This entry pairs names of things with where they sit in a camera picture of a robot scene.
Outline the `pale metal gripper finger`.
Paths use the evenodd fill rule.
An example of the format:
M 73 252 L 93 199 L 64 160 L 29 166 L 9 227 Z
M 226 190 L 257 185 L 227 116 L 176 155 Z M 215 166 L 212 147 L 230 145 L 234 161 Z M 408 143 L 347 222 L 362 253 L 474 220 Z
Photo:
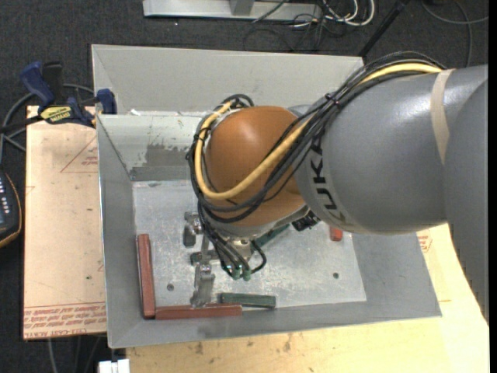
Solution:
M 209 263 L 198 263 L 195 266 L 194 290 L 190 304 L 194 308 L 202 308 L 212 300 L 215 274 Z
M 186 212 L 184 214 L 185 225 L 182 233 L 182 243 L 185 247 L 194 247 L 196 236 L 203 232 L 199 215 L 196 212 Z

